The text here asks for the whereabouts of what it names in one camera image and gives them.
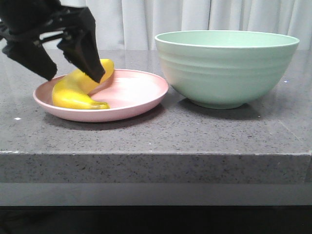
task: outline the dark floor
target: dark floor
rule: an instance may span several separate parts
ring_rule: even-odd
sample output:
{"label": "dark floor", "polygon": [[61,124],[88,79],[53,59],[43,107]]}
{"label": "dark floor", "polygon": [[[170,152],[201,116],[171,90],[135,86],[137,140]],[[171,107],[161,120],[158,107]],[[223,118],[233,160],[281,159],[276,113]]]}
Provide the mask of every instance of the dark floor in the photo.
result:
{"label": "dark floor", "polygon": [[0,234],[312,234],[312,206],[1,207]]}

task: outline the bowl base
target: bowl base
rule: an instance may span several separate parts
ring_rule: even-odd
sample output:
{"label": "bowl base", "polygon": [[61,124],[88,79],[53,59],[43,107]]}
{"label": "bowl base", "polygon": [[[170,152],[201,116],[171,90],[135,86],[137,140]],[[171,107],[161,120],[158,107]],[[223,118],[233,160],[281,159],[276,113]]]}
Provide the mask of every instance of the bowl base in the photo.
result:
{"label": "bowl base", "polygon": [[202,106],[202,107],[210,108],[210,109],[218,109],[218,110],[234,109],[243,105],[243,103],[229,104],[229,105],[214,105],[214,104],[208,104],[208,103],[199,102],[199,101],[193,101],[193,100],[190,100],[190,101],[198,106]]}

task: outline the banana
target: banana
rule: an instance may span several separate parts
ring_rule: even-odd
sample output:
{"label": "banana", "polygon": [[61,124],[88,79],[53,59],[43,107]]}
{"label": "banana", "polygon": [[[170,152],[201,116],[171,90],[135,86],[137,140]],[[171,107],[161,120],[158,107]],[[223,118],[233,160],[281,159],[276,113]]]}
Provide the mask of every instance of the banana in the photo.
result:
{"label": "banana", "polygon": [[100,83],[93,81],[79,69],[64,76],[52,90],[53,105],[71,109],[109,109],[106,102],[92,100],[88,93],[99,84],[106,81],[114,72],[114,62],[110,59],[101,59],[105,74]]}

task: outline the robotic arm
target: robotic arm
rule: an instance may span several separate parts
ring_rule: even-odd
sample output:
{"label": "robotic arm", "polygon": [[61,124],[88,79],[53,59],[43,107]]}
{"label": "robotic arm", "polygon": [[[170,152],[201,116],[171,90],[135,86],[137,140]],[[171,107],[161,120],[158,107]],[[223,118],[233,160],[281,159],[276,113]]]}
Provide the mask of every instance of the robotic arm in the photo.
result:
{"label": "robotic arm", "polygon": [[[59,0],[0,0],[2,52],[38,75],[51,80],[55,63],[42,44],[62,39],[57,47],[65,58],[99,82],[105,71],[99,61],[95,19],[88,7],[62,6]],[[46,32],[60,32],[40,39]]]}

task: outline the bowl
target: bowl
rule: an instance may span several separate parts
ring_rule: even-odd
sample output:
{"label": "bowl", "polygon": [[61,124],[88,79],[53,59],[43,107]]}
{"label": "bowl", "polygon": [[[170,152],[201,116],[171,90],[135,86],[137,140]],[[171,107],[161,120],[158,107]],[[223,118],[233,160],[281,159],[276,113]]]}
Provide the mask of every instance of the bowl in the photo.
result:
{"label": "bowl", "polygon": [[231,109],[268,93],[299,39],[274,33],[196,30],[155,36],[168,83],[193,103]]}

